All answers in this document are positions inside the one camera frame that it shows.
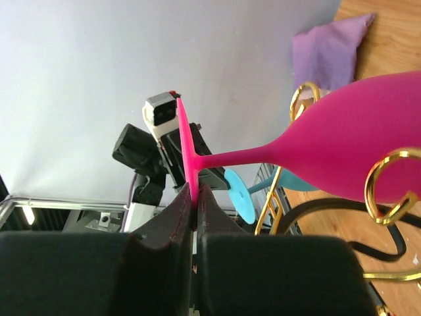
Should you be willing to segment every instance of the wooden surface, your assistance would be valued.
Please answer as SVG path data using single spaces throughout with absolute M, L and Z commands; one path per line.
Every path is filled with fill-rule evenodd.
M 376 13 L 376 19 L 359 48 L 355 78 L 421 70 L 421 0 L 343 0 L 336 19 L 366 13 Z M 287 196 L 292 206 L 329 197 L 320 191 L 287 191 Z M 421 215 L 421 203 L 412 212 Z M 304 234 L 328 234 L 396 252 L 386 228 L 374 224 L 365 213 L 329 210 L 308 215 L 299 221 L 299 225 Z M 413 261 L 421 261 L 421 232 L 407 224 L 399 223 L 398 227 L 407 242 L 404 258 L 397 263 L 383 263 L 358 254 L 365 270 L 412 269 L 415 267 Z M 415 283 L 375 282 L 374 285 L 396 315 L 421 315 L 421 289 Z

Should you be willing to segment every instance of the white backdrop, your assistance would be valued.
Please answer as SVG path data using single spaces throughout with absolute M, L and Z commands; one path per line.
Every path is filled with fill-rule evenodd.
M 12 194 L 126 201 L 145 99 L 183 95 L 213 153 L 288 125 L 291 39 L 339 0 L 0 0 L 0 173 Z M 256 165 L 234 167 L 251 184 Z M 174 197 L 168 176 L 163 203 Z M 226 192 L 217 195 L 229 207 Z

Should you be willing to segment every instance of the purple cloth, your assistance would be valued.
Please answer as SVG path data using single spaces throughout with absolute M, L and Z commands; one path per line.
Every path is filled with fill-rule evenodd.
M 354 81 L 357 47 L 374 17 L 347 18 L 294 36 L 294 89 L 310 80 L 332 91 Z

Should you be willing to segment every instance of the black cable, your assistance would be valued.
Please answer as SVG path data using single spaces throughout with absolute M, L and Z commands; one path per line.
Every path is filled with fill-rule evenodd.
M 381 212 L 388 212 L 389 208 L 383 205 L 378 205 L 378 208 Z M 328 199 L 316 199 L 313 201 L 308 201 L 294 207 L 291 211 L 286 213 L 282 220 L 279 223 L 277 234 L 285 234 L 289 228 L 297 222 L 301 217 L 308 215 L 316 211 L 323 211 L 326 209 L 348 209 L 352 211 L 364 211 L 367 212 L 366 205 L 357 201 L 350 201 L 347 199 L 339 198 L 328 198 Z M 421 228 L 421 218 L 413 214 L 405 214 L 401 221 L 412 226 Z M 407 251 L 407 245 L 405 240 L 402 237 L 399 229 L 396 225 L 391 225 L 387 227 L 397 249 L 397 253 L 386 253 L 360 242 L 351 241 L 349 245 L 356 251 L 369 255 L 370 257 L 394 262 L 399 260 Z

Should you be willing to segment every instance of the table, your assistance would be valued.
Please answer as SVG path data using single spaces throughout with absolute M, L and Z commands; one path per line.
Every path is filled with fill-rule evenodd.
M 358 50 L 356 80 L 410 70 L 421 70 L 421 0 L 343 0 L 336 20 L 376 13 Z M 291 206 L 304 201 L 330 197 L 317 192 L 286 190 Z M 421 203 L 413 213 L 421 215 Z M 299 221 L 304 234 L 327 234 L 345 240 L 358 240 L 388 252 L 395 252 L 386 228 L 361 212 L 329 210 L 308 215 Z M 398 224 L 407 241 L 407 254 L 397 263 L 383 263 L 358 254 L 365 270 L 403 270 L 421 261 L 421 232 Z M 402 316 L 421 315 L 421 289 L 415 283 L 374 282 L 387 305 Z

